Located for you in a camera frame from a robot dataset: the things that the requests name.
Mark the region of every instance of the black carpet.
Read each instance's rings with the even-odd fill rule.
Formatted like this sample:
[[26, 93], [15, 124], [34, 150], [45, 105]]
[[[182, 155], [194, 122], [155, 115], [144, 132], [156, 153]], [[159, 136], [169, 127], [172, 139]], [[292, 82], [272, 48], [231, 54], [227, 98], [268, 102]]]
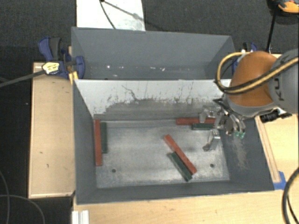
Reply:
[[[230, 35], [236, 49], [245, 41], [265, 49], [271, 24], [266, 0], [142, 0], [146, 30]], [[71, 43], [76, 25], [76, 0], [0, 0], [0, 77], [29, 74], [42, 59], [37, 42], [59, 36]], [[298, 47], [298, 17], [278, 17], [272, 52]], [[11, 194], [26, 196], [30, 135], [30, 81], [0, 89], [0, 170]], [[0, 181], [0, 195], [5, 189]], [[69, 223], [70, 198], [37, 202], [46, 223]], [[11, 223], [42, 223], [39, 213], [12, 199]], [[0, 223], [6, 200], [0, 198]]]

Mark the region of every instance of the white paper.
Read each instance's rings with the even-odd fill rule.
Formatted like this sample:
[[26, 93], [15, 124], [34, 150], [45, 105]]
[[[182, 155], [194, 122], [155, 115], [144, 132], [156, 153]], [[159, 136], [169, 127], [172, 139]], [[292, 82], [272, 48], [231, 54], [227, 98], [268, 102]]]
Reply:
[[[116, 29], [145, 31], [141, 0], [105, 0], [102, 4]], [[77, 0], [77, 27], [113, 28], [99, 0]]]

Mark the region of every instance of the wooden table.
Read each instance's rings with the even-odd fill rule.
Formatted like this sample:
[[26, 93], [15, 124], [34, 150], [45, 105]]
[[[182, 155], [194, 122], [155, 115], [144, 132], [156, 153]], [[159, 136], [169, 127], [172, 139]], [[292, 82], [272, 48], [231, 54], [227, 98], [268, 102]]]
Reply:
[[[41, 64], [35, 63], [34, 71]], [[29, 170], [29, 198], [70, 196], [75, 190], [74, 145], [70, 82], [58, 77], [34, 78]], [[283, 171], [286, 179], [298, 166], [298, 120], [278, 119], [259, 125], [274, 178]], [[202, 196], [172, 200], [106, 203], [77, 206], [89, 210], [90, 224], [269, 224], [283, 223], [283, 191]], [[299, 213], [299, 182], [290, 192]]]

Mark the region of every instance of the blue clamp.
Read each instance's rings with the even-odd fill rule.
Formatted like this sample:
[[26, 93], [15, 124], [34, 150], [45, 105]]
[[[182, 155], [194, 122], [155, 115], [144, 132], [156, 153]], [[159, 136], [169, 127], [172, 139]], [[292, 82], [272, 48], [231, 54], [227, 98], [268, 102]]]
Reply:
[[[46, 58], [47, 62], [50, 61], [57, 61], [59, 62], [59, 69], [60, 71], [55, 74], [55, 76], [59, 76], [65, 79], [69, 78], [69, 71], [67, 70], [67, 66], [71, 62], [72, 58], [71, 55], [68, 53], [66, 49], [61, 49], [59, 51], [59, 44], [60, 44], [60, 38], [59, 37], [44, 37], [38, 42], [38, 48], [40, 53]], [[59, 54], [62, 54], [64, 57], [63, 61], [59, 60]], [[76, 67], [78, 72], [79, 79], [82, 79], [85, 72], [85, 63], [82, 56], [77, 56], [75, 58], [76, 60]]]

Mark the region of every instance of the gray bin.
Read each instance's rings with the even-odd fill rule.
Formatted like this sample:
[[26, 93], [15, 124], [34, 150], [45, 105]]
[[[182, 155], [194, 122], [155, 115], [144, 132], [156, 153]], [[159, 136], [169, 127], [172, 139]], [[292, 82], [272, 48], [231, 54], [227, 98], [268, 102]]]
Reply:
[[[202, 149], [208, 131], [175, 125], [215, 105], [221, 92], [211, 79], [233, 51], [228, 36], [73, 28], [72, 54], [86, 62], [84, 79], [73, 86], [77, 203], [273, 190], [253, 119], [243, 140], [221, 132], [211, 152]], [[94, 118], [107, 123], [108, 153], [100, 167]], [[198, 169], [191, 181], [167, 156], [166, 134]]]

